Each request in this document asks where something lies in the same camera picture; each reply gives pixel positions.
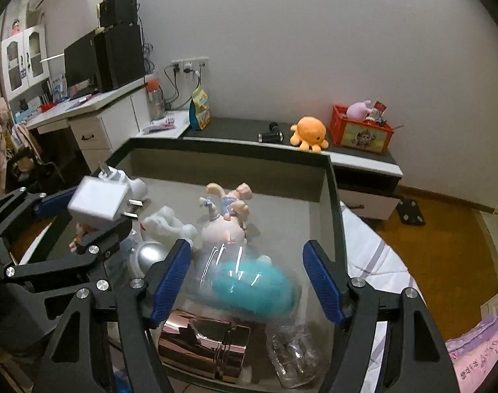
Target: red basket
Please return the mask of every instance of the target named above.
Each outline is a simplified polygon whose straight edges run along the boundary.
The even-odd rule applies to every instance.
[[[368,152],[385,152],[391,136],[395,132],[389,124],[380,127],[379,125],[353,121],[344,117],[346,113],[347,107],[333,105],[330,128],[333,143]]]

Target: cabinet door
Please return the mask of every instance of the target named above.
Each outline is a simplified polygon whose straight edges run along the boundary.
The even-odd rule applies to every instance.
[[[23,35],[25,68],[27,69],[29,86],[32,87],[49,77],[49,62],[40,62],[47,57],[45,28],[43,25],[28,28],[23,32]]]
[[[2,41],[1,55],[5,94],[7,100],[11,101],[29,88],[22,32]]]

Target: baseboard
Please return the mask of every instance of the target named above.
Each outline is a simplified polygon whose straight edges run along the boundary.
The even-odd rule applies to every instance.
[[[488,207],[487,205],[477,204],[476,202],[471,202],[461,198],[455,198],[454,196],[444,195],[442,193],[425,191],[423,189],[418,189],[417,187],[398,185],[397,189],[402,194],[415,195],[416,197],[440,200],[442,202],[447,202],[455,205],[462,205],[464,207],[474,208],[475,210],[480,210],[491,214],[494,212],[494,208]]]

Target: picture on red crate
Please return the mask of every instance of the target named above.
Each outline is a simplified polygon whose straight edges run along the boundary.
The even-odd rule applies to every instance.
[[[362,125],[348,123],[345,126],[341,144],[372,152],[382,152],[387,133],[372,130]]]

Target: orange octopus plush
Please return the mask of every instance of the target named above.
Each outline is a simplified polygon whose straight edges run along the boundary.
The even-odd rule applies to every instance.
[[[325,139],[326,129],[324,124],[315,117],[303,117],[298,124],[291,126],[294,134],[291,137],[291,145],[300,145],[300,150],[319,153],[327,149],[329,142]]]

